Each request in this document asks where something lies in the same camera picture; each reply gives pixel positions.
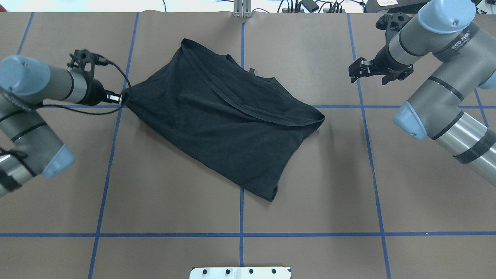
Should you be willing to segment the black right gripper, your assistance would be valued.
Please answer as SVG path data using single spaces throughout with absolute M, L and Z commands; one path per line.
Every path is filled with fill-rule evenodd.
M 365 58 L 356 59 L 348 67 L 348 76 L 351 83 L 360 78 L 373 75 L 383 76 L 382 85 L 392 81 L 403 81 L 414 71 L 413 65 L 404 65 L 397 62 L 391 55 L 388 46 L 384 46 L 371 61 Z

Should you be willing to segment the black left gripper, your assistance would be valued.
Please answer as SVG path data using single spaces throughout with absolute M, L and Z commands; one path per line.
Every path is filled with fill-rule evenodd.
M 106 103 L 121 105 L 124 101 L 122 94 L 106 91 L 97 79 L 87 83 L 85 96 L 79 101 L 80 105 L 95 106 L 105 100 Z

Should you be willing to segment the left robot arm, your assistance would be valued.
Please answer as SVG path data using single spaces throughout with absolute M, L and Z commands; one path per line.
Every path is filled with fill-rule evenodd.
M 1 131 L 14 144 L 1 149 L 1 196 L 20 189 L 31 179 L 51 178 L 76 160 L 70 149 L 38 113 L 45 100 L 85 106 L 115 103 L 117 112 L 126 106 L 130 92 L 106 90 L 95 78 L 95 67 L 115 63 L 89 50 L 70 54 L 67 69 L 46 62 L 9 55 L 1 61 Z

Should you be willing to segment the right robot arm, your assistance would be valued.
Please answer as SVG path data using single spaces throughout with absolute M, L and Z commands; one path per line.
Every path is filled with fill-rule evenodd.
M 441 65 L 397 110 L 393 120 L 418 141 L 431 138 L 454 159 L 495 184 L 495 131 L 459 104 L 476 88 L 495 88 L 495 37 L 474 22 L 470 0 L 431 0 L 411 17 L 382 15 L 376 28 L 386 43 L 370 61 L 349 65 L 351 82 L 380 75 L 381 83 L 403 81 L 414 63 L 432 53 Z

